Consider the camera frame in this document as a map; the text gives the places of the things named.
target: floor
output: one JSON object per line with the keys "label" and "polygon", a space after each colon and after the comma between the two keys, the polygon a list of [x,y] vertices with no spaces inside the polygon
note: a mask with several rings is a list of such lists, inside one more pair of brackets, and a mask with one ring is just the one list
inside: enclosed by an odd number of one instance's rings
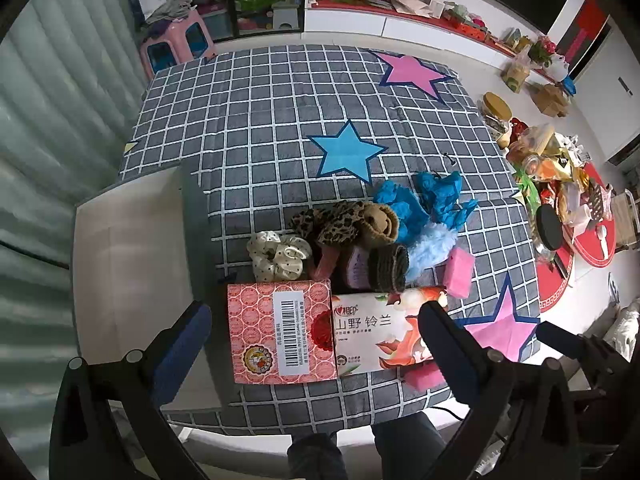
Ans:
{"label": "floor", "polygon": [[[465,86],[469,95],[474,99],[480,99],[487,91],[493,91],[502,97],[513,111],[514,115],[528,124],[552,123],[558,132],[565,135],[578,135],[580,142],[590,152],[594,164],[603,177],[603,181],[610,182],[618,191],[622,191],[625,187],[622,174],[616,171],[616,168],[604,160],[602,150],[600,149],[593,131],[586,123],[583,115],[575,107],[570,109],[570,113],[566,118],[549,118],[540,114],[536,105],[530,99],[527,91],[524,89],[520,94],[513,94],[507,89],[502,80],[499,78],[498,71],[485,65],[479,61],[469,59],[459,54],[436,50],[419,44],[406,43],[396,40],[387,40],[385,38],[363,36],[357,34],[325,34],[325,33],[302,33],[288,34],[281,36],[267,36],[264,38],[244,38],[242,40],[229,41],[218,46],[219,52],[228,52],[240,48],[253,48],[258,46],[271,46],[276,44],[341,44],[360,46],[366,48],[378,48],[411,54],[413,56],[423,57],[432,61],[442,62],[460,74],[460,81]],[[580,257],[576,258],[570,288],[568,288],[564,296],[560,299],[552,309],[541,315],[542,320],[549,320],[572,333],[581,333],[588,329],[607,308],[609,304],[609,287],[607,281],[609,274],[618,286],[620,292],[620,303],[625,306],[634,298],[640,296],[640,280],[638,279],[640,270],[640,252],[624,251],[618,253],[605,269],[595,269],[585,263]],[[527,362],[539,364],[546,357],[559,357],[559,353],[553,349],[542,345],[540,352],[533,355]],[[464,417],[468,411],[468,407],[459,404],[455,399],[449,399],[441,403],[459,416]],[[452,433],[451,428],[446,430],[455,419],[446,412],[439,410],[426,410],[433,423],[441,429],[442,433]],[[268,454],[271,459],[277,456],[286,466],[286,449],[289,446],[290,438],[288,436],[258,436],[258,437],[227,437],[218,434],[199,435],[198,440],[207,440],[209,444],[225,449],[228,459],[225,460],[226,468],[235,468],[233,461],[234,452],[238,453],[238,467],[242,464],[242,454],[251,450]],[[192,433],[189,438],[196,438],[196,434]],[[353,430],[344,430],[338,434],[338,445],[343,451],[348,473],[352,480],[380,478],[380,459],[377,456],[375,448],[372,445],[373,436],[370,428],[356,428]],[[208,462],[211,465],[223,466],[218,460],[210,462],[198,457],[199,462]],[[254,474],[263,471],[264,474],[270,474],[264,469],[260,469],[259,459],[254,466],[246,468],[241,467],[236,470],[244,470],[245,472],[254,472]]]}

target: jeans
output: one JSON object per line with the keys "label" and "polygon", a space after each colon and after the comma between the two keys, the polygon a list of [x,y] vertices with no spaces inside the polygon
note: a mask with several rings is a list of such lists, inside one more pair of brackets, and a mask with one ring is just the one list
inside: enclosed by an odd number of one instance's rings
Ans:
{"label": "jeans", "polygon": [[[438,430],[423,412],[371,427],[382,459],[383,480],[420,480],[445,448]],[[337,434],[294,438],[287,450],[292,478],[348,480]]]}

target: barcode sticker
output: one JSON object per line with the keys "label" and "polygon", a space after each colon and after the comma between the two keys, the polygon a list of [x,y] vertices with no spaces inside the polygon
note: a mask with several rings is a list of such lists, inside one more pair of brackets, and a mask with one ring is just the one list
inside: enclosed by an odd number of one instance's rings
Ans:
{"label": "barcode sticker", "polygon": [[278,375],[309,373],[305,295],[301,290],[273,293]]}

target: red patterned box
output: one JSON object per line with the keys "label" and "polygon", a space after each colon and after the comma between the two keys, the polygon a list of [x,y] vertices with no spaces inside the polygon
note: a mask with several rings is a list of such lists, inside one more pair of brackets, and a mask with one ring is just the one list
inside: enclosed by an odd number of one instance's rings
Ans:
{"label": "red patterned box", "polygon": [[328,280],[228,285],[226,296],[236,383],[337,377]]}

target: round logo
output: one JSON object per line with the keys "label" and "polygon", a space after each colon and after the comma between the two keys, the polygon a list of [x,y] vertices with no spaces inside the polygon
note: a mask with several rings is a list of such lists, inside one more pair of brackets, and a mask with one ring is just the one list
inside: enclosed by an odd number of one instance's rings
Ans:
{"label": "round logo", "polygon": [[267,373],[273,364],[271,352],[262,345],[249,346],[244,352],[242,360],[247,370],[258,375]]}

